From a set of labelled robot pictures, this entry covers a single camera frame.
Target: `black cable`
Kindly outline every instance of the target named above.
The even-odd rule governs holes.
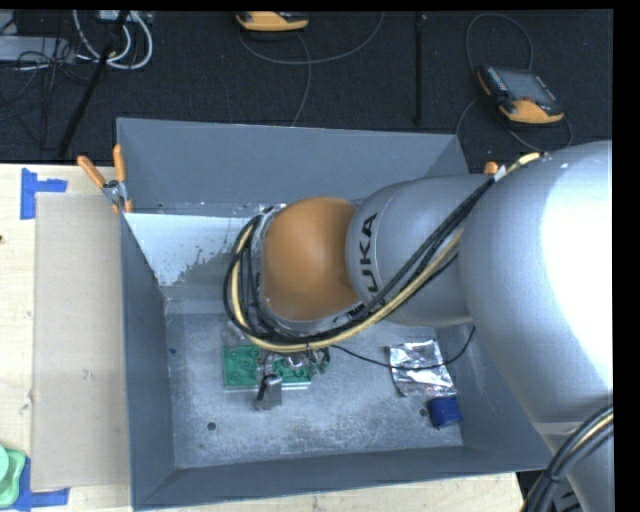
[[[467,27],[467,30],[465,32],[465,53],[466,53],[466,57],[467,57],[467,62],[469,64],[469,68],[471,69],[471,73],[473,75],[475,75],[475,66],[471,60],[471,45],[470,45],[470,40],[469,40],[469,35],[471,34],[471,28],[476,24],[476,22],[482,18],[488,18],[488,17],[494,17],[494,18],[501,18],[504,20],[507,20],[509,22],[511,22],[513,25],[515,25],[518,30],[520,30],[520,32],[522,32],[522,34],[524,35],[526,41],[527,41],[527,46],[529,48],[529,64],[527,65],[527,69],[531,70],[533,68],[533,43],[531,41],[531,38],[529,37],[529,34],[527,34],[527,32],[525,31],[524,28],[522,28],[522,26],[515,21],[513,18],[510,18],[509,16],[505,16],[504,14],[500,14],[500,13],[496,13],[496,12],[486,12],[486,13],[482,13],[477,15],[475,18],[473,18],[471,20],[471,23],[469,23],[469,26]],[[476,103],[476,101],[478,100],[478,98],[475,98],[474,100],[472,100],[466,107],[465,109],[462,111],[462,114],[460,114],[460,117],[458,118],[458,122],[456,123],[456,131],[455,134],[456,136],[458,136],[458,133],[460,131],[460,126],[462,124],[462,118],[466,115],[466,113],[468,112],[468,110]],[[559,149],[565,149],[568,148],[571,143],[573,142],[573,129],[571,127],[571,124],[569,123],[569,120],[567,119],[567,115],[565,114],[563,116],[563,121],[565,122],[565,125],[567,127],[567,142],[565,143],[564,146],[562,146]],[[509,135],[511,135],[515,140],[517,140],[520,144],[522,144],[523,146],[533,150],[533,151],[537,151],[540,153],[545,153],[546,151],[543,149],[540,149],[536,146],[534,146],[533,144],[528,143],[527,141],[525,141],[524,139],[522,139],[518,134],[516,134],[508,125],[506,120],[503,120],[503,122],[505,123],[505,129],[507,130],[507,132],[509,133]]]
[[[557,479],[557,472],[561,468],[566,458],[570,455],[570,453],[574,449],[576,449],[578,444],[591,429],[593,429],[600,421],[602,421],[612,412],[612,405],[600,409],[593,416],[585,420],[576,429],[576,431],[567,438],[567,440],[554,455],[553,459],[547,466],[547,469],[540,475],[529,494],[525,497],[524,502],[520,508],[521,511],[529,510],[529,507],[531,505],[535,506],[538,503],[540,497],[546,490],[547,483],[552,482],[554,479]]]
[[[529,37],[529,34],[527,34],[524,28],[522,28],[522,26],[513,18],[510,18],[509,16],[505,16],[504,14],[500,14],[497,12],[485,12],[482,14],[478,14],[475,18],[471,20],[471,23],[469,23],[469,26],[467,27],[467,31],[465,33],[464,47],[467,55],[467,62],[469,63],[469,68],[471,69],[471,72],[475,73],[475,67],[473,65],[473,62],[471,62],[471,45],[469,43],[469,34],[471,33],[471,28],[478,22],[478,20],[482,18],[489,18],[489,17],[501,18],[501,19],[507,20],[511,22],[513,25],[515,25],[518,28],[518,30],[520,30],[520,32],[522,32],[525,39],[527,40],[527,44],[529,45],[529,64],[527,66],[527,69],[530,70],[533,67],[533,43],[531,42],[531,38]]]
[[[388,364],[388,363],[383,363],[382,361],[377,361],[375,359],[370,359],[368,357],[365,357],[363,355],[357,354],[356,352],[353,352],[341,345],[333,345],[334,348],[337,348],[338,350],[342,350],[343,352],[349,354],[350,356],[353,356],[357,359],[360,359],[361,361],[366,361],[367,363],[372,363],[372,364],[376,364],[378,366],[382,366],[384,368],[389,368],[391,370],[433,370],[434,368],[440,368],[441,366],[446,366],[449,365],[455,361],[457,361],[458,359],[460,359],[460,357],[462,357],[462,354],[465,353],[465,351],[467,350],[467,347],[469,347],[469,344],[471,343],[471,339],[473,338],[474,333],[476,332],[476,327],[475,325],[472,327],[471,332],[469,333],[469,337],[467,338],[467,341],[465,342],[465,344],[462,346],[462,348],[460,349],[460,352],[458,352],[454,357],[452,357],[451,359],[447,360],[447,361],[443,361],[442,363],[438,363],[438,364],[432,364],[429,366],[396,366],[393,364]]]
[[[100,60],[98,61],[98,65],[96,66],[95,71],[93,72],[93,75],[91,76],[91,81],[89,82],[89,85],[85,89],[85,92],[80,100],[80,103],[76,107],[76,110],[73,113],[73,116],[69,121],[69,124],[67,125],[67,129],[65,130],[65,133],[62,136],[62,139],[60,140],[60,144],[59,144],[60,149],[58,151],[58,158],[60,160],[64,159],[67,153],[67,149],[69,149],[69,145],[71,144],[73,136],[75,135],[78,125],[80,124],[80,121],[82,119],[82,116],[84,115],[84,111],[86,110],[87,105],[89,104],[89,100],[93,95],[93,91],[98,85],[98,80],[100,79],[100,75],[102,74],[102,72],[106,67],[109,54],[111,53],[111,50],[113,49],[113,47],[115,46],[118,40],[118,34],[122,29],[122,27],[124,26],[127,16],[129,16],[129,9],[120,10],[120,12],[118,13],[118,17],[116,18],[116,22],[114,23],[112,30],[109,32],[110,34],[109,40],[107,44],[105,44],[104,48],[102,49],[102,53],[100,54]]]
[[[2,26],[0,26],[0,35],[4,33],[13,23],[16,21],[15,12],[11,15],[9,21],[5,22]]]
[[[378,24],[373,29],[373,31],[371,32],[369,37],[367,37],[367,39],[365,39],[364,42],[362,42],[361,44],[359,44],[358,46],[356,46],[352,50],[349,50],[348,52],[342,53],[340,55],[334,55],[333,57],[325,57],[325,58],[322,58],[322,59],[302,60],[302,61],[300,61],[300,60],[274,59],[274,58],[267,57],[266,55],[262,55],[261,53],[256,52],[253,48],[251,48],[249,45],[247,45],[246,41],[242,37],[242,31],[238,31],[238,39],[240,40],[242,45],[249,51],[249,53],[251,53],[252,55],[255,55],[256,57],[258,57],[260,59],[266,60],[268,62],[272,62],[274,64],[283,64],[283,65],[286,65],[286,66],[307,66],[307,65],[310,65],[310,64],[324,64],[326,62],[333,62],[333,61],[336,61],[336,60],[344,59],[345,57],[349,57],[350,55],[353,55],[354,53],[357,53],[362,48],[364,48],[367,44],[369,44],[369,42],[375,37],[375,35],[380,30],[380,27],[382,26],[382,21],[384,20],[385,14],[386,14],[385,11],[382,11],[380,13],[380,19],[378,20]]]
[[[567,114],[566,113],[564,114],[564,116],[562,116],[562,120],[564,121],[565,125],[567,126],[568,138],[567,138],[567,142],[564,144],[564,146],[562,146],[561,148],[558,148],[558,150],[568,148],[571,145],[571,143],[573,142],[573,129],[571,128],[571,123],[569,123],[569,119],[567,119]],[[533,151],[537,151],[539,153],[546,153],[547,152],[547,151],[545,151],[543,149],[540,149],[540,148],[537,148],[536,146],[534,146],[532,144],[529,144],[528,142],[523,140],[513,130],[511,130],[511,128],[509,128],[508,125],[506,125],[505,128],[509,132],[509,135],[511,135],[514,139],[516,139],[523,146],[526,146],[529,149],[532,149]]]
[[[307,56],[307,86],[304,89],[304,95],[302,96],[302,101],[300,101],[300,106],[298,107],[298,111],[296,112],[296,116],[293,118],[291,126],[295,126],[300,118],[300,114],[302,114],[302,109],[304,108],[305,103],[307,102],[307,97],[309,96],[309,89],[311,89],[311,53],[309,53],[309,48],[307,47],[307,43],[304,42],[303,37],[300,34],[296,34],[298,36],[298,40],[300,44],[304,48],[304,53]]]
[[[567,476],[567,473],[571,470],[571,468],[578,462],[591,455],[594,451],[596,451],[604,443],[606,443],[611,437],[613,437],[613,424],[610,423],[598,430],[598,432],[593,434],[593,437],[585,441],[584,444],[582,444],[579,448],[577,448],[569,456],[567,456],[566,459],[563,460],[555,474],[552,474],[548,479],[545,480],[544,490],[534,508],[534,511],[547,512],[551,507],[551,501],[553,500],[555,490],[560,484],[560,481]]]
[[[449,216],[443,221],[443,223],[422,243],[420,247],[414,252],[413,256],[400,268],[396,275],[385,285],[385,287],[376,295],[376,297],[362,310],[360,310],[355,318],[363,318],[367,315],[376,305],[381,304],[386,295],[400,282],[400,280],[408,273],[408,271],[415,265],[418,260],[424,255],[427,248],[434,243],[438,238],[444,240],[455,227],[466,217],[471,211],[471,208],[482,197],[482,195],[493,185],[495,181],[492,178],[488,178],[482,185],[480,185],[465,201],[463,201]]]
[[[348,322],[333,329],[329,329],[320,334],[315,335],[307,335],[307,336],[299,336],[292,330],[287,330],[284,326],[274,326],[277,329],[277,333],[271,333],[269,335],[265,335],[261,333],[259,330],[248,328],[242,324],[235,318],[235,315],[231,311],[231,307],[228,304],[228,287],[231,281],[231,272],[233,266],[237,263],[238,259],[234,258],[231,265],[229,266],[227,273],[225,275],[224,281],[224,295],[223,302],[225,303],[225,310],[227,311],[229,317],[232,322],[245,334],[248,334],[253,337],[262,338],[265,340],[273,341],[274,343],[281,343],[286,345],[288,343],[309,343],[314,341],[320,341],[324,338],[331,337],[337,334],[340,334],[350,328],[353,328],[360,323],[362,323],[367,315],[373,310],[377,305],[382,305],[385,297],[395,288],[395,286],[406,276],[409,270],[416,264],[419,263],[418,270],[414,272],[414,275],[405,283],[407,286],[415,276],[428,264],[431,257],[435,254],[438,247],[446,240],[446,238],[453,232],[453,230],[464,220],[464,218],[471,211],[475,203],[482,197],[482,195],[489,189],[489,187],[495,183],[492,178],[487,178],[482,185],[480,185],[473,193],[467,197],[465,201],[463,201],[448,217],[445,221],[433,232],[431,235],[425,240],[425,242],[414,252],[412,257],[403,265],[403,267],[396,273],[396,275],[385,285],[385,287],[374,297],[367,305],[362,307]],[[245,226],[245,228],[249,229],[250,226],[253,225],[255,218]],[[241,231],[241,234],[238,236],[238,240],[246,233],[246,231]],[[241,250],[245,251],[247,246],[250,246],[251,235],[245,246],[243,248],[236,247],[234,251]],[[430,282],[435,276],[431,276],[427,282]],[[256,308],[260,308],[259,302],[256,303]]]
[[[58,67],[57,59],[58,59],[58,48],[60,47],[61,32],[62,32],[62,17],[59,16],[56,42],[53,47],[53,54],[51,56],[51,65],[47,67],[47,70],[44,74],[44,80],[42,83],[44,101],[40,106],[40,144],[38,146],[40,149],[41,159],[42,159],[42,151],[48,149],[46,148],[45,142],[47,140],[47,132],[49,131],[49,112],[51,108],[50,101],[51,101],[51,95],[53,92],[53,84],[56,78],[56,69]],[[44,50],[44,37],[42,38],[42,42],[43,42],[43,50]]]

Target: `cable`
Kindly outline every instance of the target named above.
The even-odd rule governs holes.
[[[460,114],[460,117],[458,117],[458,122],[456,123],[456,131],[455,131],[455,136],[458,139],[460,139],[460,126],[462,126],[462,119],[464,118],[464,116],[467,115],[467,112],[471,110],[471,107],[473,107],[478,101],[480,101],[483,98],[484,96],[477,96],[474,99],[472,99],[464,108],[464,110],[462,111],[462,114]]]
[[[252,226],[250,229],[248,229],[247,232],[240,237],[240,240],[239,240],[240,243],[238,244],[238,251],[242,250],[243,245],[246,243],[247,239],[249,238],[249,234],[254,229],[255,229],[255,225]],[[347,329],[334,336],[315,339],[314,341],[307,341],[305,343],[276,344],[261,338],[257,338],[250,334],[247,334],[247,337],[249,338],[250,341],[252,341],[255,345],[259,346],[260,348],[270,350],[270,351],[285,352],[285,353],[320,349],[320,348],[328,347],[336,343],[339,343],[340,341],[343,341],[357,334],[358,332],[366,329],[367,327],[375,324],[376,322],[382,320],[383,318],[391,314],[393,311],[395,311],[409,297],[411,297],[413,293],[415,293],[415,291],[417,291],[417,289],[420,286],[422,286],[422,284],[426,282],[426,280],[429,277],[431,277],[431,275],[433,275],[435,271],[438,270],[438,267],[442,264],[442,262],[445,261],[449,256],[451,256],[453,251],[456,250],[460,242],[461,236],[462,236],[462,228],[458,229],[458,231],[455,233],[452,240],[447,244],[447,246],[442,250],[442,252],[434,257],[433,261],[429,265],[427,265],[427,267],[421,272],[421,274],[416,279],[414,279],[411,283],[409,283],[387,304],[385,304],[383,307],[381,307],[379,310],[377,310],[367,319],[363,320],[360,324],[350,329]],[[231,293],[231,306],[233,308],[233,317],[235,317],[235,319],[238,321],[240,325],[247,327],[247,321],[244,315],[242,314],[242,310],[238,301],[238,262],[237,261],[236,263],[232,264],[232,266],[230,267],[230,270],[231,270],[230,293]]]
[[[298,60],[274,59],[274,58],[271,58],[271,57],[267,57],[266,55],[262,55],[261,53],[258,53],[253,48],[251,48],[246,43],[246,41],[242,38],[242,31],[238,31],[238,39],[242,43],[242,46],[244,46],[247,49],[247,51],[249,51],[249,53],[255,55],[256,57],[258,57],[260,59],[266,60],[267,62],[272,62],[274,64],[284,64],[286,66],[307,66],[307,65],[310,65],[310,64],[324,64],[326,62],[333,62],[333,61],[336,61],[336,60],[344,59],[345,57],[349,57],[350,55],[353,55],[354,53],[357,53],[362,48],[367,46],[371,42],[371,40],[376,36],[378,31],[380,30],[380,27],[382,26],[382,21],[384,20],[385,14],[386,14],[385,11],[382,11],[380,13],[380,19],[378,20],[378,24],[373,29],[373,31],[371,32],[369,37],[367,37],[367,39],[364,40],[364,42],[362,42],[361,44],[359,44],[358,46],[356,46],[352,50],[349,50],[348,52],[342,53],[340,55],[334,55],[333,57],[325,57],[325,58],[322,58],[322,59],[314,59],[314,60],[306,60],[306,61],[304,61],[304,60],[303,61],[298,61]]]
[[[7,30],[11,25],[13,25],[16,21],[16,16],[15,16],[15,12],[11,14],[11,18],[3,23],[2,26],[0,26],[0,35],[2,35],[4,33],[5,30]]]
[[[91,53],[91,55],[93,55],[94,59],[92,59],[91,57],[87,57],[86,55],[80,55],[78,54],[78,57],[81,59],[85,59],[85,60],[90,60],[92,62],[98,62],[98,60],[100,59],[100,54],[93,48],[93,46],[91,46],[91,43],[89,43],[87,37],[85,36],[84,32],[82,31],[82,28],[80,26],[80,20],[78,19],[78,11],[76,9],[73,9],[71,11],[72,16],[73,16],[73,21],[76,27],[76,30],[78,31],[78,34],[80,36],[80,39],[82,40],[82,43],[84,44],[84,46],[87,48],[87,50],[89,50],[89,52]],[[107,59],[107,65],[109,67],[112,67],[114,69],[121,69],[121,70],[136,70],[136,69],[140,69],[144,66],[147,65],[147,63],[151,60],[151,56],[153,54],[153,37],[151,36],[151,31],[149,30],[149,27],[147,26],[147,24],[144,22],[144,20],[140,17],[140,15],[136,12],[136,11],[131,11],[129,16],[131,16],[131,18],[138,24],[140,25],[140,27],[142,28],[146,40],[147,40],[147,44],[148,44],[148,50],[146,55],[144,56],[144,58],[137,63],[131,63],[131,64],[120,64],[117,61],[122,60],[131,50],[131,34],[129,33],[129,30],[127,29],[127,27],[125,25],[122,26],[122,29],[125,33],[125,36],[127,38],[127,45],[125,47],[125,49],[118,55],[114,56],[114,57],[109,57]]]
[[[307,47],[307,43],[304,42],[303,37],[300,34],[296,34],[298,36],[298,40],[300,44],[304,48],[304,53],[307,56],[307,86],[304,90],[304,95],[302,96],[302,101],[300,101],[300,106],[298,107],[298,111],[296,112],[296,116],[293,118],[291,122],[291,126],[295,126],[300,118],[300,114],[302,114],[302,109],[304,108],[304,104],[307,102],[307,97],[309,96],[309,89],[311,89],[311,54],[309,53],[309,48]]]
[[[80,53],[76,53],[76,57],[78,57],[80,59],[83,59],[83,60],[89,60],[89,61],[92,61],[92,62],[98,62],[98,60],[100,60],[100,54],[93,48],[93,46],[91,46],[91,43],[89,43],[89,40],[84,35],[84,32],[82,31],[82,28],[80,27],[80,20],[78,19],[78,10],[77,9],[72,9],[71,10],[71,16],[73,17],[73,22],[75,24],[76,30],[78,31],[78,35],[80,36],[82,44],[85,46],[85,48],[87,50],[89,50],[89,53],[91,53],[91,55],[93,55],[93,58],[91,58],[91,57],[87,57],[86,55],[81,55]],[[127,53],[129,53],[129,50],[131,49],[131,34],[129,33],[129,29],[127,29],[127,27],[125,25],[123,25],[122,26],[122,30],[124,31],[125,36],[127,37],[127,45],[126,45],[125,49],[119,55],[116,55],[114,57],[110,57],[109,59],[107,59],[107,62],[117,61],[117,60],[122,59],[124,56],[127,55]]]
[[[469,38],[469,35],[471,34],[471,28],[478,22],[478,20],[480,20],[482,18],[488,18],[488,17],[494,17],[494,18],[500,18],[500,19],[507,20],[510,23],[512,23],[514,26],[516,26],[518,28],[518,30],[520,30],[520,32],[522,32],[522,34],[524,35],[524,37],[525,37],[525,39],[527,41],[527,46],[529,48],[529,64],[527,65],[527,69],[531,70],[533,68],[533,43],[531,41],[531,38],[529,37],[529,34],[527,34],[525,29],[522,28],[522,26],[517,21],[515,21],[513,18],[510,18],[509,16],[505,16],[504,14],[500,14],[500,13],[496,13],[496,12],[485,12],[485,13],[479,14],[475,18],[473,18],[471,20],[471,23],[469,23],[469,26],[467,27],[467,30],[465,32],[465,41],[464,41],[465,53],[466,53],[466,57],[467,57],[467,63],[469,64],[469,68],[471,69],[471,73],[475,74],[475,67],[474,67],[473,62],[471,60],[471,45],[470,45],[470,38]],[[462,124],[462,118],[466,115],[468,110],[476,103],[477,100],[478,100],[478,98],[475,98],[474,100],[472,100],[465,107],[465,109],[462,111],[462,114],[460,114],[460,117],[458,118],[458,122],[456,123],[456,131],[455,131],[456,136],[458,136],[458,133],[460,131],[460,126]],[[568,140],[565,143],[565,145],[560,147],[560,148],[558,148],[558,150],[568,148],[571,145],[571,143],[573,142],[573,129],[571,127],[571,124],[569,123],[569,120],[567,119],[567,115],[565,114],[562,119],[563,119],[563,121],[565,122],[565,124],[567,126]],[[533,151],[544,152],[544,150],[542,150],[542,149],[540,149],[540,148],[528,143],[527,141],[522,139],[520,136],[518,136],[506,124],[506,121],[505,121],[505,129],[507,130],[509,135],[511,135],[515,140],[517,140],[523,146],[525,146],[525,147],[527,147],[527,148],[529,148],[529,149],[531,149]]]
[[[560,149],[565,149],[568,148],[571,143],[573,142],[573,129],[571,128],[571,124],[569,123],[569,119],[567,119],[567,114],[565,113],[564,116],[562,116],[562,120],[565,122],[566,126],[567,126],[567,132],[568,132],[568,140],[565,143],[564,146],[562,146],[561,148],[558,148],[558,150]],[[529,149],[532,149],[533,151],[539,151],[544,153],[545,151],[542,149],[539,149],[535,146],[533,146],[532,144],[529,144],[528,142],[526,142],[525,140],[523,140],[522,138],[520,138],[513,130],[511,130],[509,127],[506,127],[506,130],[509,132],[509,134],[516,139],[520,144],[522,144],[523,146],[528,147]]]
[[[556,472],[555,478],[550,479],[545,486],[544,492],[538,500],[535,511],[547,512],[549,510],[549,507],[551,506],[553,495],[559,485],[560,480],[566,478],[567,473],[573,466],[575,466],[583,459],[587,458],[612,437],[613,415],[611,416],[611,420],[604,424],[601,428],[599,428],[598,431],[595,432],[593,436],[590,437],[587,442],[585,442],[584,445],[581,445],[567,457],[566,461],[563,462],[562,466]]]
[[[242,246],[239,245],[240,239],[244,236],[245,230],[243,229],[236,239],[236,249],[234,249],[233,254],[235,255],[231,265],[225,275],[225,281],[223,285],[223,302],[225,304],[225,309],[229,318],[232,322],[245,334],[248,336],[253,336],[257,338],[262,338],[264,340],[274,340],[278,342],[284,343],[300,343],[300,342],[310,342],[317,341],[322,338],[331,337],[334,335],[338,335],[351,329],[360,323],[362,323],[366,316],[371,313],[371,311],[378,305],[383,305],[385,298],[387,295],[396,287],[396,285],[404,279],[408,272],[417,264],[417,267],[414,269],[413,276],[407,279],[405,286],[407,283],[411,282],[413,279],[416,279],[418,275],[425,269],[427,264],[430,262],[433,255],[437,252],[438,248],[444,243],[444,241],[453,233],[453,231],[460,225],[460,223],[466,218],[469,214],[475,203],[480,199],[480,197],[488,190],[488,188],[495,183],[495,178],[487,178],[487,181],[480,185],[473,193],[467,197],[441,224],[435,229],[429,237],[422,243],[422,245],[413,253],[411,258],[403,265],[402,268],[396,273],[396,275],[385,285],[385,287],[369,302],[366,306],[360,306],[360,309],[356,309],[351,316],[351,319],[338,327],[327,330],[322,333],[322,335],[315,336],[300,336],[300,333],[295,330],[288,329],[282,325],[276,324],[275,322],[270,322],[268,320],[268,315],[262,313],[259,301],[256,299],[256,303],[254,304],[256,308],[256,313],[260,321],[264,321],[263,323],[268,323],[267,331],[268,332],[259,332],[256,329],[252,329],[248,327],[246,324],[243,324],[237,320],[235,317],[233,307],[229,304],[229,297],[227,291],[229,290],[230,283],[232,282],[232,270],[233,266],[238,263],[239,272],[238,275],[240,277],[239,287],[243,288],[244,285],[242,283],[242,277],[244,276],[244,272],[242,271],[242,257],[241,254],[238,254],[236,251],[250,251],[252,233],[248,234],[245,242],[243,242]],[[259,218],[254,218],[249,222],[245,228],[249,228],[250,225],[259,222]],[[424,283],[420,285],[420,287],[424,286],[431,279],[434,279],[441,271],[444,270],[444,266],[448,266],[452,263],[455,255],[443,264],[433,275],[431,275]]]
[[[471,332],[469,333],[469,337],[467,338],[467,341],[464,343],[464,345],[462,346],[460,351],[454,357],[452,357],[451,359],[449,359],[447,361],[443,361],[442,363],[432,364],[432,365],[429,365],[429,366],[396,366],[396,365],[393,365],[393,364],[383,363],[382,361],[377,361],[375,359],[369,359],[368,357],[365,357],[363,355],[360,355],[360,354],[357,354],[355,352],[352,352],[349,349],[346,349],[342,345],[335,345],[334,348],[342,350],[343,352],[346,352],[350,356],[353,356],[353,357],[355,357],[357,359],[360,359],[362,361],[366,361],[367,363],[373,363],[373,364],[376,364],[378,366],[382,366],[384,368],[390,368],[392,370],[433,370],[434,368],[439,368],[441,366],[447,366],[447,365],[457,361],[458,359],[460,359],[460,357],[462,357],[462,354],[465,353],[465,351],[467,350],[467,347],[471,343],[471,339],[473,338],[473,335],[474,335],[475,332],[476,332],[476,327],[474,325],[473,328],[471,329]]]
[[[529,45],[529,65],[527,66],[527,69],[530,70],[533,67],[533,43],[531,42],[531,38],[529,37],[529,34],[527,34],[524,28],[522,28],[522,26],[516,20],[510,18],[509,16],[505,16],[504,14],[500,14],[497,12],[485,12],[482,14],[478,14],[475,18],[473,18],[471,20],[471,23],[469,23],[469,26],[467,27],[467,31],[465,32],[464,47],[467,55],[467,62],[469,63],[469,68],[471,68],[471,72],[472,73],[475,72],[475,68],[473,67],[473,62],[471,62],[471,47],[469,44],[469,34],[471,33],[471,28],[476,24],[478,20],[480,20],[481,18],[488,18],[488,17],[501,18],[503,20],[507,20],[511,22],[513,25],[515,25],[518,28],[518,30],[520,30],[520,32],[522,32],[525,39],[527,40],[527,44]]]
[[[520,512],[543,510],[537,506],[543,504],[541,501],[543,498],[547,499],[546,496],[551,492],[548,488],[550,486],[555,487],[557,482],[568,473],[573,465],[588,456],[610,437],[609,434],[601,436],[600,433],[612,423],[612,405],[601,409],[583,422],[556,452],[547,469],[540,475],[525,498],[520,507]]]

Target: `metal bracket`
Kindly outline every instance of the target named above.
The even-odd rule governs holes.
[[[258,396],[254,400],[256,409],[266,411],[282,405],[282,377],[267,375],[262,379]]]

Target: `crumpled foil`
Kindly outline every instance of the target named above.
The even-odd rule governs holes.
[[[393,382],[403,395],[439,398],[457,394],[446,366],[438,366],[429,370],[411,369],[442,363],[440,347],[436,340],[391,345],[389,346],[389,359],[392,366],[407,368],[393,368],[391,370]]]

